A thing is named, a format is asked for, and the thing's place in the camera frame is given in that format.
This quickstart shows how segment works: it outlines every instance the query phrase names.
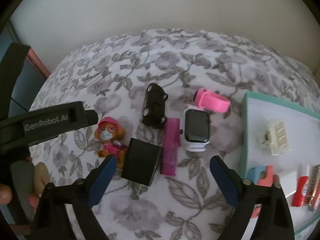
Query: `toy dog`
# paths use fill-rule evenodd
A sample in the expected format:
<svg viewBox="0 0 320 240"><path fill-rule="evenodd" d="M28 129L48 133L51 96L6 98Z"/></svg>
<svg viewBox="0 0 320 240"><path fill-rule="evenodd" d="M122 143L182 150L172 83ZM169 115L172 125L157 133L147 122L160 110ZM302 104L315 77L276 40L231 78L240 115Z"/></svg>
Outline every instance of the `toy dog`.
<svg viewBox="0 0 320 240"><path fill-rule="evenodd" d="M118 140L125 135L123 127L113 118L104 117L98 124L98 128L94 132L94 137L103 143L103 150L97 152L98 157L104 158L112 155L117 158L117 168L122 169L127 147Z"/></svg>

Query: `watch face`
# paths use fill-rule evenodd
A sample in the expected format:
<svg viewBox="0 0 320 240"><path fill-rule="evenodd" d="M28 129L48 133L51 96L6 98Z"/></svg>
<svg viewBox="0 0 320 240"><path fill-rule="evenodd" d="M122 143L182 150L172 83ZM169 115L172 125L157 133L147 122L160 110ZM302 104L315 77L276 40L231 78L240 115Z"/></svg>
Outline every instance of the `watch face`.
<svg viewBox="0 0 320 240"><path fill-rule="evenodd" d="M200 110L186 111L185 137L188 142L206 143L210 137L210 117Z"/></svg>

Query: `white plastic clip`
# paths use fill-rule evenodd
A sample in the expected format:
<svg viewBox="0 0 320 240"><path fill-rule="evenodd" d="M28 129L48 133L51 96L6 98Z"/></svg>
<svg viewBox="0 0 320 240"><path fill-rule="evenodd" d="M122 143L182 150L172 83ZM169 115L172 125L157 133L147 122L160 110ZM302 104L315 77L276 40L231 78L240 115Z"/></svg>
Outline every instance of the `white plastic clip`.
<svg viewBox="0 0 320 240"><path fill-rule="evenodd" d="M273 119L268 122L268 130L258 135L258 145L260 148L270 147L272 155L291 151L283 119Z"/></svg>

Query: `pink hat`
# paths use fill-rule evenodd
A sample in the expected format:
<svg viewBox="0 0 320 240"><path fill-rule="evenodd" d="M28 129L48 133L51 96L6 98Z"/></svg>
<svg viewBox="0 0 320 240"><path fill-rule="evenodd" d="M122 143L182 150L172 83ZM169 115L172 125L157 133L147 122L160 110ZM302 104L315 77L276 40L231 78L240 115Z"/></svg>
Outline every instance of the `pink hat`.
<svg viewBox="0 0 320 240"><path fill-rule="evenodd" d="M105 122L111 122L116 126L116 130L119 129L119 123L113 119L112 117L108 116L108 117L104 117L98 124L98 127L100 128L101 125L103 125Z"/></svg>

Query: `blue gripper pad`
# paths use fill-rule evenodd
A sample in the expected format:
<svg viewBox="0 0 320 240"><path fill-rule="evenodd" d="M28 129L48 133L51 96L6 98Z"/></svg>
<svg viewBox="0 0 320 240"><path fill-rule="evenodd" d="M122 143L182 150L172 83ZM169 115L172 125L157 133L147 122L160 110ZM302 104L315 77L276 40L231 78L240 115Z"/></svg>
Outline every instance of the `blue gripper pad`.
<svg viewBox="0 0 320 240"><path fill-rule="evenodd" d="M220 164L213 157L210 160L210 171L227 203L230 206L237 207L239 204L238 190Z"/></svg>
<svg viewBox="0 0 320 240"><path fill-rule="evenodd" d="M90 188L89 200L88 200L88 206L90 208L99 204L113 175L116 172L116 169L117 169L117 159L112 156L109 159L107 165L103 168L102 171L100 171L100 174L98 175L97 179L95 180L95 182L92 184Z"/></svg>

